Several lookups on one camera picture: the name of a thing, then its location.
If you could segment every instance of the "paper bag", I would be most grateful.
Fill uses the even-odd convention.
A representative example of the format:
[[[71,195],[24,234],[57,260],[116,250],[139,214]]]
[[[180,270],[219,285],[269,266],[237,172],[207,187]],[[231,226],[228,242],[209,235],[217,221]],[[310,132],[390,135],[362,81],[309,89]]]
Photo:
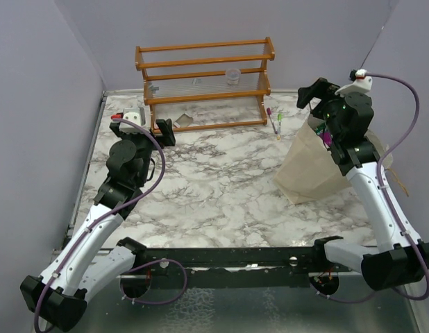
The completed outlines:
[[[274,177],[276,186],[293,204],[319,200],[351,186],[313,131],[318,126],[317,120],[309,116],[304,122]],[[383,155],[385,150],[380,140],[370,130],[366,136]],[[383,165],[387,168],[391,164],[392,157],[388,156]]]

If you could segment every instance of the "white marble surface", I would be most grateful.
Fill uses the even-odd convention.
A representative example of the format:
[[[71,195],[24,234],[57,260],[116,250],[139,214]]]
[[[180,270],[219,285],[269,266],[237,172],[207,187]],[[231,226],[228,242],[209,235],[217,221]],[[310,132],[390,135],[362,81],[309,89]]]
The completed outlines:
[[[304,246],[330,235],[373,244],[373,231],[353,190],[300,205],[292,205],[279,192],[272,178],[308,111],[296,108],[293,94],[272,94],[264,104],[283,113],[281,141],[276,141],[270,124],[176,134],[176,147],[165,149],[163,181],[104,246],[113,247],[127,236],[150,247]],[[109,129],[110,115],[135,106],[143,106],[142,96],[108,97],[76,229],[105,180],[108,151],[118,140]],[[254,99],[163,109],[158,117],[176,120],[185,111],[196,125],[259,117]],[[157,152],[153,158],[159,160]]]

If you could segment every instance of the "pen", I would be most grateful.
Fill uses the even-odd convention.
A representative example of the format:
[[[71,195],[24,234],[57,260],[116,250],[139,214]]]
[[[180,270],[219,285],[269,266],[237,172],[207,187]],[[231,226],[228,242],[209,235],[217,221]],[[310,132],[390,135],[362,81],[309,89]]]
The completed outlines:
[[[271,118],[270,108],[267,108],[267,114],[269,115],[269,119],[270,119],[271,125],[273,126],[273,130],[275,131],[275,134],[278,134],[278,131],[276,130],[276,127],[275,127],[275,123],[273,122],[273,119]]]
[[[278,113],[278,135],[276,136],[277,140],[281,140],[281,122],[283,120],[283,114]]]

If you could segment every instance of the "marble table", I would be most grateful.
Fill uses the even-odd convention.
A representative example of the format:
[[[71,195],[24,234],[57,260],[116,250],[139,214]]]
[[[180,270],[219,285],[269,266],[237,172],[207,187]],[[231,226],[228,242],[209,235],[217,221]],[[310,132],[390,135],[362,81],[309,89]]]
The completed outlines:
[[[308,110],[296,108],[295,94],[272,94],[264,104],[283,114],[280,141],[270,124],[177,133],[176,146],[165,149],[162,182],[104,246],[113,247],[124,237],[149,247],[309,246],[331,235],[374,245],[373,230],[352,189],[300,205],[277,189],[272,178]],[[118,140],[109,129],[110,115],[135,106],[144,106],[141,95],[107,98],[75,230],[105,180],[108,151]],[[259,119],[254,99],[167,105],[157,111],[158,118],[172,120],[184,112],[195,125]],[[157,152],[153,158],[159,161]]]

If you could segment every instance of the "wooden rack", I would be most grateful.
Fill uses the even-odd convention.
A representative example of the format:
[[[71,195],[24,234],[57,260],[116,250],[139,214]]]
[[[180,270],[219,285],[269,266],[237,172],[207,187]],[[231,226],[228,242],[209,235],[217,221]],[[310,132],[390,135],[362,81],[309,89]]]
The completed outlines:
[[[243,46],[253,46],[263,44],[261,52],[256,54],[239,54],[238,49]],[[206,53],[215,54],[212,58],[194,58],[193,52],[197,49],[209,49]],[[217,56],[220,53],[228,55],[228,49],[235,48],[235,52],[231,56]],[[144,58],[152,53],[160,53],[161,61],[145,62]],[[175,46],[159,46],[159,47],[136,47],[135,65],[136,70],[142,72],[144,78],[144,102],[150,106],[151,124],[155,123],[155,106],[165,103],[182,103],[190,101],[208,101],[213,99],[232,99],[239,97],[255,96],[260,110],[261,120],[243,121],[232,123],[217,123],[204,126],[190,126],[185,128],[174,128],[176,132],[188,130],[204,130],[213,128],[225,128],[233,126],[254,126],[266,125],[267,114],[264,108],[264,95],[270,95],[270,83],[267,78],[267,61],[272,61],[275,58],[275,50],[271,43],[270,37],[265,40],[244,40],[238,42],[218,42],[205,44],[188,44]],[[225,79],[225,69],[216,71],[194,71],[191,73],[177,74],[162,74],[150,76],[147,74],[147,69],[178,67],[178,66],[196,66],[208,64],[221,64],[224,62],[255,62],[260,60],[260,66],[254,68],[239,68],[241,77],[239,85],[228,85]],[[203,78],[201,85],[194,86],[192,80]],[[154,133],[158,133],[158,129],[153,129]]]

